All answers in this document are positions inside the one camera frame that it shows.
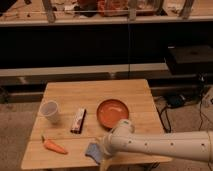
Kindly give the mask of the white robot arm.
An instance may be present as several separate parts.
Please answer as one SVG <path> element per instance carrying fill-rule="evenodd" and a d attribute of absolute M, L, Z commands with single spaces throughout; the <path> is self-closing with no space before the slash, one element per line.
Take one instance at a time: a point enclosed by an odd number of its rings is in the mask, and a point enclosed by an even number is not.
<path fill-rule="evenodd" d="M 213 163 L 213 132 L 195 131 L 136 134 L 128 119 L 121 119 L 100 141 L 100 171 L 107 171 L 118 152 L 144 153 Z"/>

